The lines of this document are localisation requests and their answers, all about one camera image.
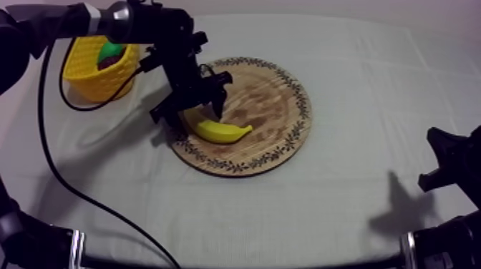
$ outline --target black cable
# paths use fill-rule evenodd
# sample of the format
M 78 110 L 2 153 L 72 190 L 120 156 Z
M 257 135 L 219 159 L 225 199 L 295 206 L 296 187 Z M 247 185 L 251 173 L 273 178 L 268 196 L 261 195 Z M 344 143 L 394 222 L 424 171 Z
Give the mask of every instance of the black cable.
M 67 15 L 66 14 L 64 16 L 64 18 L 62 19 L 62 21 L 60 22 L 60 26 L 62 25 L 62 22 L 65 20 L 65 18 L 67 18 Z M 174 257 L 158 242 L 156 241 L 156 239 L 154 239 L 153 236 L 151 236 L 149 233 L 145 232 L 141 227 L 139 227 L 137 224 L 135 224 L 133 221 L 127 219 L 126 217 L 124 217 L 123 215 L 121 215 L 120 213 L 118 213 L 117 211 L 113 210 L 112 208 L 106 206 L 106 205 L 103 205 L 101 202 L 85 195 L 84 193 L 80 192 L 79 190 L 75 189 L 74 187 L 72 187 L 63 177 L 62 175 L 60 174 L 60 172 L 58 171 L 57 167 L 55 166 L 54 164 L 54 160 L 52 159 L 52 155 L 50 153 L 50 149 L 49 149 L 49 145 L 48 145 L 48 142 L 47 142 L 47 134 L 45 132 L 45 122 L 44 122 L 44 92 L 45 92 L 45 80 L 47 78 L 47 70 L 48 70 L 48 67 L 49 67 L 49 61 L 50 61 L 50 56 L 52 55 L 52 50 L 54 48 L 54 45 L 55 45 L 55 38 L 58 36 L 58 32 L 59 32 L 59 29 L 60 27 L 57 28 L 56 32 L 55 32 L 55 37 L 54 39 L 52 40 L 52 44 L 50 46 L 47 47 L 47 50 L 45 52 L 45 56 L 44 56 L 44 61 L 42 62 L 42 69 L 40 71 L 40 80 L 39 80 L 39 95 L 38 95 L 38 107 L 37 107 L 37 116 L 38 116 L 38 124 L 39 124 L 39 134 L 40 134 L 40 140 L 41 140 L 41 143 L 42 143 L 42 149 L 44 151 L 44 155 L 45 155 L 45 159 L 47 160 L 47 164 L 50 168 L 50 170 L 52 171 L 52 173 L 54 174 L 54 176 L 56 177 L 56 179 L 59 181 L 59 183 L 65 187 L 68 191 L 70 191 L 71 193 L 73 193 L 74 195 L 76 195 L 77 197 L 80 197 L 82 198 L 83 200 L 97 206 L 98 208 L 108 212 L 109 214 L 117 217 L 118 219 L 120 219 L 121 221 L 127 223 L 130 227 L 134 228 L 136 231 L 138 231 L 140 234 L 142 234 L 143 236 L 145 236 L 152 244 L 154 244 L 160 251 L 162 251 L 165 256 L 169 259 L 169 261 L 177 268 L 177 269 L 180 269 L 180 265 L 179 263 L 174 259 Z M 137 69 L 134 74 L 132 74 L 129 79 L 127 79 L 123 84 L 122 86 L 115 92 L 114 95 L 112 95 L 106 102 L 103 102 L 97 106 L 94 106 L 94 107 L 89 107 L 89 108 L 84 108 L 83 110 L 81 111 L 92 111 L 92 110 L 95 110 L 95 109 L 99 109 L 100 107 L 103 107 L 105 106 L 106 104 L 108 104 L 110 101 L 112 101 L 116 96 L 117 94 L 122 90 L 122 88 L 136 75 L 138 74 L 138 72 L 140 72 L 140 69 Z
M 125 85 L 127 85 L 130 82 L 130 80 L 132 80 L 136 75 L 138 75 L 142 71 L 142 69 L 140 67 L 137 68 L 134 71 L 134 73 L 132 75 L 130 75 L 130 77 L 127 80 L 124 81 L 122 86 L 120 86 L 119 89 L 111 97 L 109 97 L 109 99 L 103 101 L 102 103 L 97 104 L 93 107 L 77 107 L 77 106 L 73 105 L 71 102 L 69 102 L 69 100 L 65 96 L 64 84 L 63 84 L 64 80 L 63 80 L 63 77 L 62 77 L 63 73 L 64 73 L 64 70 L 65 70 L 65 65 L 67 64 L 67 59 L 69 58 L 69 55 L 70 55 L 70 52 L 72 50 L 72 47 L 74 46 L 75 40 L 76 39 L 73 38 L 70 41 L 69 47 L 67 48 L 67 52 L 65 52 L 64 60 L 62 62 L 62 67 L 60 68 L 60 74 L 59 74 L 60 96 L 62 97 L 62 100 L 64 100 L 64 103 L 73 110 L 77 110 L 77 111 L 81 111 L 81 112 L 88 112 L 88 111 L 94 111 L 94 110 L 97 110 L 99 108 L 104 107 L 105 105 L 107 105 L 111 101 L 113 101 L 115 99 L 115 97 L 117 97 L 119 95 L 119 93 L 122 91 L 122 89 L 125 87 Z

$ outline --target toy fruit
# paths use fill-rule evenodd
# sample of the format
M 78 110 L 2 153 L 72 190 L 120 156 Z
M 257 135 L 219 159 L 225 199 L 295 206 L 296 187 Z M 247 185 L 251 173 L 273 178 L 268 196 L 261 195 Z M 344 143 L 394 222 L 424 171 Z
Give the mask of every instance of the toy fruit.
M 99 58 L 97 59 L 97 63 L 99 64 L 105 58 L 118 56 L 122 53 L 124 46 L 121 44 L 114 44 L 110 41 L 105 42 L 105 44 L 100 49 Z
M 234 143 L 253 130 L 251 125 L 242 128 L 233 124 L 214 122 L 195 107 L 185 110 L 184 118 L 196 135 L 214 143 Z
M 97 64 L 97 68 L 98 70 L 102 70 L 102 69 L 105 69 L 113 64 L 115 64 L 116 62 L 120 61 L 121 58 L 124 56 L 124 53 L 125 53 L 125 49 L 123 49 L 119 55 L 114 55 L 114 56 L 110 56 L 110 57 L 107 57 L 107 58 L 104 58 L 101 62 L 99 62 Z

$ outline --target banana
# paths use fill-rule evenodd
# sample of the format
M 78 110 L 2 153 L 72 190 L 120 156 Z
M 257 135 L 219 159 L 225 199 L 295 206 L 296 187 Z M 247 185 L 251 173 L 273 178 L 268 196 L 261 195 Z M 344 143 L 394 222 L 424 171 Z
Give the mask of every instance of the banana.
M 252 125 L 242 128 L 233 124 L 214 122 L 202 115 L 196 107 L 185 110 L 184 118 L 196 135 L 214 143 L 234 143 L 253 130 Z

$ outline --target white wall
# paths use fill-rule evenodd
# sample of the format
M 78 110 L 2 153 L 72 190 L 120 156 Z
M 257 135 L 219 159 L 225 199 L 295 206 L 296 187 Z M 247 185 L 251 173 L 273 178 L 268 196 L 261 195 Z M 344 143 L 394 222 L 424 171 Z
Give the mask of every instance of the white wall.
M 45 0 L 52 4 L 78 0 Z M 115 0 L 86 0 L 107 7 Z M 481 39 L 481 0 L 156 0 L 190 14 L 284 13 L 346 16 Z

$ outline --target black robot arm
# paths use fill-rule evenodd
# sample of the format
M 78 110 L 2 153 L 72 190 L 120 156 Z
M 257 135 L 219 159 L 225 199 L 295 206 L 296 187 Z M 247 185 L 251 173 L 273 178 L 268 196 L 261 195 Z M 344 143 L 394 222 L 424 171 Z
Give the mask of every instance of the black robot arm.
M 140 61 L 141 71 L 163 66 L 172 94 L 150 112 L 154 122 L 165 117 L 181 129 L 177 113 L 199 104 L 212 104 L 222 117 L 228 72 L 202 77 L 195 55 L 207 43 L 204 32 L 194 33 L 194 21 L 182 9 L 140 0 L 119 1 L 108 9 L 89 4 L 71 6 L 13 5 L 0 11 L 0 94 L 16 83 L 28 65 L 53 39 L 105 35 L 114 43 L 152 44 Z

